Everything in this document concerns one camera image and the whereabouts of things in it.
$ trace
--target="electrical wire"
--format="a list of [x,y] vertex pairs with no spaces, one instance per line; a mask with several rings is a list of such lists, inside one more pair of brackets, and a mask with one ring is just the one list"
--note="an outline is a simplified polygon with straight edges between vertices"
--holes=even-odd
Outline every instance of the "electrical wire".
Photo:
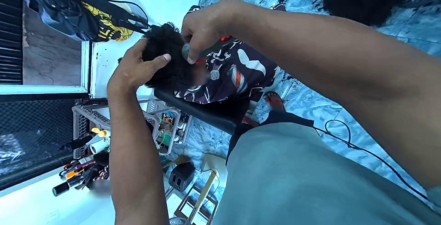
[[148,21],[148,19],[149,19],[149,17],[147,16],[147,13],[144,11],[144,9],[142,9],[142,8],[140,7],[140,5],[138,5],[138,4],[135,3],[135,2],[124,1],[124,0],[105,0],[105,1],[108,1],[108,2],[115,2],[115,3],[129,3],[129,4],[133,4],[133,5],[137,6],[139,9],[141,9],[142,13],[144,13],[144,15],[146,16],[147,21]]
[[213,195],[216,193],[216,191],[218,190],[219,186],[221,185],[221,179],[219,178],[219,176],[216,174],[216,172],[213,169],[208,169],[205,171],[200,171],[195,169],[196,171],[203,173],[203,172],[208,172],[208,171],[213,171],[214,175],[216,175],[216,177],[218,177],[218,187],[216,187],[216,189],[214,189],[213,194],[211,194],[211,196],[209,198],[207,198],[207,200],[205,201],[205,203],[202,204],[202,207],[208,202],[208,200],[213,198]]
[[[328,130],[328,123],[329,122],[332,122],[332,121],[337,121],[337,122],[341,122],[344,126],[346,126],[346,128],[348,129],[348,140],[347,141],[345,141],[345,140],[343,140],[343,139],[341,139],[341,138],[339,138],[339,137],[337,137],[337,136],[335,136],[335,135],[333,135],[331,132],[329,132],[329,130]],[[424,195],[424,194],[422,194],[421,192],[419,192],[419,191],[417,191],[415,188],[413,188],[410,184],[408,184],[405,180],[404,180],[404,178],[394,169],[394,167],[392,167],[389,163],[387,163],[385,160],[383,160],[382,158],[380,158],[378,155],[376,155],[376,154],[374,154],[374,153],[372,153],[371,151],[369,151],[369,150],[366,150],[366,149],[364,149],[364,148],[361,148],[361,147],[359,147],[359,146],[357,146],[357,145],[354,145],[354,144],[352,144],[351,143],[351,130],[349,129],[349,126],[345,123],[345,122],[343,122],[343,121],[340,121],[340,120],[336,120],[336,119],[332,119],[332,120],[329,120],[329,121],[327,121],[326,123],[325,123],[325,130],[326,131],[324,131],[324,130],[322,130],[322,129],[319,129],[319,128],[316,128],[316,127],[313,127],[313,128],[315,128],[316,130],[319,130],[319,131],[321,131],[321,132],[323,132],[323,133],[325,133],[325,134],[327,134],[327,135],[330,135],[330,136],[332,136],[333,138],[336,138],[336,139],[339,139],[340,141],[342,141],[342,142],[344,142],[349,148],[352,148],[352,149],[356,149],[356,150],[360,150],[360,151],[364,151],[364,152],[366,152],[366,153],[369,153],[369,154],[371,154],[371,155],[373,155],[373,156],[375,156],[377,159],[379,159],[379,160],[381,160],[384,164],[386,164],[386,166],[388,166],[396,175],[397,175],[397,177],[401,180],[401,182],[403,182],[407,187],[409,187],[411,190],[413,190],[415,193],[417,193],[418,195],[420,195],[422,198],[424,198],[424,199],[426,199],[426,200],[428,200],[428,198]]]

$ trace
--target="red light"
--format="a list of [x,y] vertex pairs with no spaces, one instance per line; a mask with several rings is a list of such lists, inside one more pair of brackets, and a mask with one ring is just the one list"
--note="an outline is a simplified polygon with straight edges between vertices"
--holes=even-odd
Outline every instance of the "red light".
[[227,37],[222,37],[220,40],[221,41],[225,41],[225,40],[228,40],[228,39],[230,39],[231,38],[231,36],[227,36]]

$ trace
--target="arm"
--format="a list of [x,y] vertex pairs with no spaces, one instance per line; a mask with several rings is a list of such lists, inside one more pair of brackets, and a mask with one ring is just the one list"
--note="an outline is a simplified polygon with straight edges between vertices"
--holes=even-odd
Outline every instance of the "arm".
[[107,85],[112,138],[110,181],[116,211],[115,224],[168,224],[159,156],[136,90],[147,82],[170,55],[143,62],[146,39],[131,47]]
[[191,59],[226,35],[344,106],[423,186],[441,185],[441,66],[435,57],[354,21],[236,0],[184,19]]

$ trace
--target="hand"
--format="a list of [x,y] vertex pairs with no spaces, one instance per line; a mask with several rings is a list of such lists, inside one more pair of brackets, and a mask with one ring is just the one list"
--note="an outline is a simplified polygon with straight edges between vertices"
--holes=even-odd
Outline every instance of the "hand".
[[213,46],[221,37],[229,35],[229,23],[234,21],[235,11],[245,4],[239,0],[222,0],[184,17],[181,34],[190,42],[187,61],[196,62],[199,54]]
[[153,74],[167,65],[172,57],[169,54],[156,57],[152,61],[142,60],[142,51],[146,48],[147,39],[139,40],[129,48],[119,62],[107,84],[107,95],[113,91],[136,92],[138,87],[149,81]]

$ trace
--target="barber chair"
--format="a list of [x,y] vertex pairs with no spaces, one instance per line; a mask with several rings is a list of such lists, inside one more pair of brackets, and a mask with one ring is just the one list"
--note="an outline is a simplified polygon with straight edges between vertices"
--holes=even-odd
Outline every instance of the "barber chair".
[[168,106],[176,107],[230,135],[234,134],[236,127],[242,122],[251,100],[251,98],[241,98],[225,100],[221,103],[197,104],[175,97],[173,91],[158,88],[155,88],[154,95]]

